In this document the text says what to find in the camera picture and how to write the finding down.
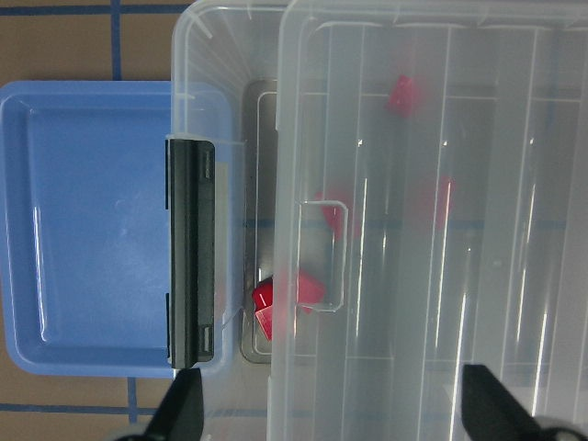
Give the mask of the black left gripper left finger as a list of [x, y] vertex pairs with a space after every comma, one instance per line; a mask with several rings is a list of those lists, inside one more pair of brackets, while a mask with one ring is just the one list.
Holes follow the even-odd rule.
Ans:
[[198, 441], [204, 429], [202, 377], [198, 368], [180, 370], [148, 423], [147, 440]]

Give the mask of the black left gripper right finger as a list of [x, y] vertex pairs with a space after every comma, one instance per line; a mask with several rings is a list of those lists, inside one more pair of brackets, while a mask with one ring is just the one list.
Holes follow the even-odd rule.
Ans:
[[539, 440], [541, 426], [484, 365], [462, 369], [461, 422], [471, 440]]

